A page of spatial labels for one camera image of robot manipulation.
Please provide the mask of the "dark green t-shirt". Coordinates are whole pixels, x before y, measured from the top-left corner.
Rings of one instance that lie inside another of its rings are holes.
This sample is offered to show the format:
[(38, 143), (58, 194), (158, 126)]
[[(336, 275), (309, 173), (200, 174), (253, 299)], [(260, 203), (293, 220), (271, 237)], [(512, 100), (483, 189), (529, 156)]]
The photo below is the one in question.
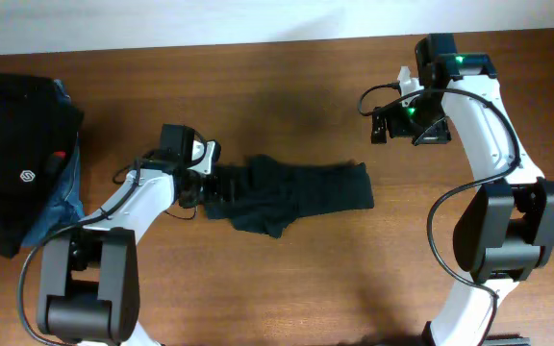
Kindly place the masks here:
[(214, 173), (222, 191), (205, 203), (205, 213), (229, 220), (237, 231), (279, 238), (299, 218), (374, 207), (362, 162), (295, 165), (259, 155), (242, 166), (220, 165)]

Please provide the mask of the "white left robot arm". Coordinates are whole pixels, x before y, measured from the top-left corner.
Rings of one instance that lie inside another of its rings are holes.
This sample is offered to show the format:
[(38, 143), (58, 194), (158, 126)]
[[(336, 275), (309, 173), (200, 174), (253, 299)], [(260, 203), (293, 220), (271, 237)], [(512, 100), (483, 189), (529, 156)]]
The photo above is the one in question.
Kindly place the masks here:
[(195, 209), (234, 197), (215, 171), (220, 144), (184, 125), (165, 124), (157, 148), (123, 168), (118, 190), (95, 212), (45, 236), (25, 262), (41, 254), (36, 323), (16, 302), (27, 333), (45, 345), (154, 345), (139, 323), (137, 246), (173, 205)]

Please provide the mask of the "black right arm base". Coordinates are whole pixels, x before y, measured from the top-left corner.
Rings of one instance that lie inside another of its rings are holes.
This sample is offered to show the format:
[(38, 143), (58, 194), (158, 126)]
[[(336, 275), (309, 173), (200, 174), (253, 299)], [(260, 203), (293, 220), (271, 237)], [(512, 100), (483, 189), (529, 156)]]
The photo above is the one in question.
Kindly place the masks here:
[(478, 333), (452, 334), (440, 336), (433, 329), (432, 323), (427, 322), (422, 334), (422, 343), (431, 346), (532, 346), (532, 340), (519, 334), (492, 335), (482, 338)]

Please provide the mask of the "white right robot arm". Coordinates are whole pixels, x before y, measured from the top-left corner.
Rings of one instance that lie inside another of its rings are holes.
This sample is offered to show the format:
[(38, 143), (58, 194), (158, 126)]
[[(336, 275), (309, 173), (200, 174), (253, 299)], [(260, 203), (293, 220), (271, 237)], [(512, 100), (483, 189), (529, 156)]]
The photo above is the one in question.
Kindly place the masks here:
[[(504, 299), (547, 265), (554, 249), (554, 181), (545, 178), (507, 115), (497, 70), (483, 53), (460, 53), (453, 35), (430, 34), (415, 46), (416, 76), (402, 67), (390, 88), (398, 99), (368, 112), (371, 141), (408, 137), (414, 146), (461, 138), (473, 175), (430, 208), (426, 235), (440, 267), (455, 283), (421, 333), (423, 345), (528, 345), (519, 334), (492, 335)], [(455, 225), (452, 269), (433, 235), (440, 206), (458, 193), (475, 194)]]

